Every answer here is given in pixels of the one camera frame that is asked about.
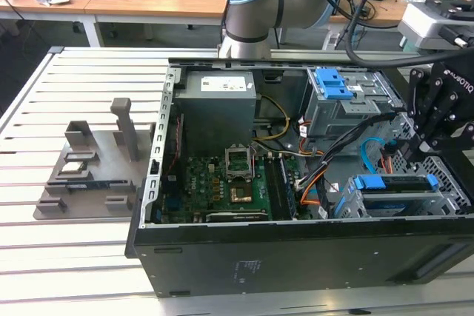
circuit board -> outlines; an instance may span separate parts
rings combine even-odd
[[[232,162],[232,169],[245,169],[245,158],[242,157],[241,160]],[[292,183],[299,176],[298,162],[287,159],[286,163],[288,179]],[[235,193],[233,195],[232,188],[236,180],[227,180],[225,157],[189,157],[186,164],[185,194],[179,204],[170,204],[170,197],[167,198],[163,211],[164,222],[205,222],[204,216],[215,212],[264,213],[268,214],[268,220],[272,220],[264,159],[256,156],[254,164],[253,179],[248,182],[241,180],[241,184],[251,186],[251,197],[247,197],[246,201],[234,202],[232,199]]]

metal table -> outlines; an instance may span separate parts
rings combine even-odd
[[[424,286],[158,300],[138,260],[123,256],[128,220],[35,221],[35,202],[70,120],[116,130],[116,96],[132,99],[137,126],[155,120],[169,57],[214,50],[64,48],[48,53],[0,120],[0,315],[471,315],[474,258]],[[378,59],[406,53],[370,54]],[[274,57],[343,58],[275,51]]]

green motherboard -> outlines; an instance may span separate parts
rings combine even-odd
[[[298,162],[285,159],[290,184],[299,177]],[[209,214],[223,212],[266,214],[272,220],[269,187],[263,156],[251,163],[251,178],[229,180],[225,157],[189,157],[186,162],[184,194],[180,198],[168,195],[163,204],[163,223],[208,222]],[[247,157],[230,161],[231,170],[248,168]]]

label sticker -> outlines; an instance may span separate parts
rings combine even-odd
[[[319,209],[318,209],[318,214],[319,214],[319,216],[321,216],[321,218],[323,218],[324,220],[327,219],[327,212],[326,212],[325,209],[323,209],[322,206],[319,207]]]
[[[338,183],[330,183],[329,192],[339,192],[339,184]]]
[[[308,137],[308,133],[307,133],[307,132],[308,132],[308,128],[307,128],[306,126],[300,126],[300,127],[299,127],[299,135],[300,135],[301,137],[305,137],[305,138]]]
[[[66,185],[66,187],[69,189],[87,189],[86,184],[69,184]]]
[[[245,92],[244,77],[203,77],[202,92]]]
[[[261,260],[240,260],[234,264],[233,281],[236,284],[253,282],[257,271],[261,268]]]
[[[351,92],[363,92],[362,87],[360,85],[348,85],[347,89]]]

floor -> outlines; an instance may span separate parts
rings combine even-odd
[[[74,33],[73,26],[67,22],[36,21],[34,29],[48,43],[45,44],[25,23],[19,23],[20,35],[12,37],[4,34],[0,38],[0,114],[2,114],[15,98],[16,94],[28,80],[49,49],[53,46],[88,46],[84,31]],[[110,33],[115,30],[118,36],[112,38]],[[154,39],[144,38],[141,24],[101,24],[105,45],[108,47],[189,47],[216,48],[219,42],[217,26],[194,26],[188,30],[183,25],[153,25]],[[399,33],[385,33],[384,41],[380,42],[380,32],[368,32],[361,40],[360,50],[400,50]],[[324,42],[326,30],[310,28],[290,29],[287,43],[283,49],[319,50]],[[276,48],[274,36],[269,36],[269,43]]]

